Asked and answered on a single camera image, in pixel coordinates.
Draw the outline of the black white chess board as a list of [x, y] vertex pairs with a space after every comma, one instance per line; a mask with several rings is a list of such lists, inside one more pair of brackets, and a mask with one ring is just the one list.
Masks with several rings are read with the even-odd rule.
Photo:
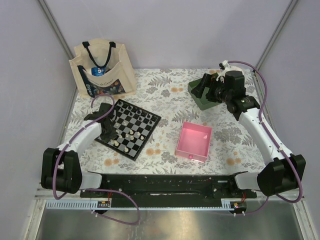
[[95, 140], [126, 158], [136, 161], [162, 118], [141, 107], [118, 99], [113, 113], [110, 113], [105, 119], [109, 120], [109, 126], [105, 133], [110, 131], [113, 133], [109, 136], [100, 135]]

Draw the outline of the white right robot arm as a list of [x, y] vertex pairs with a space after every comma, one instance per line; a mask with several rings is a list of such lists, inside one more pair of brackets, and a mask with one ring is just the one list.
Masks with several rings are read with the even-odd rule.
[[227, 110], [247, 130], [259, 149], [265, 167], [261, 172], [241, 172], [228, 184], [228, 194], [239, 198], [246, 190], [256, 190], [265, 196], [302, 189], [301, 180], [306, 161], [295, 155], [276, 136], [262, 115], [262, 107], [246, 94], [245, 76], [241, 70], [227, 70], [221, 75], [205, 73], [191, 90], [196, 98], [225, 103]]

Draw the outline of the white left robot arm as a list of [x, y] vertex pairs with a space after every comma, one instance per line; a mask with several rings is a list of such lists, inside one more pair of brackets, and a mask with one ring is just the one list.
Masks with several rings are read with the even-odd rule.
[[116, 134], [112, 124], [114, 106], [102, 103], [98, 111], [88, 114], [78, 132], [56, 148], [47, 148], [43, 153], [41, 186], [44, 189], [75, 194], [91, 188], [98, 198], [107, 195], [109, 186], [97, 173], [83, 173], [80, 157], [98, 137], [110, 140]]

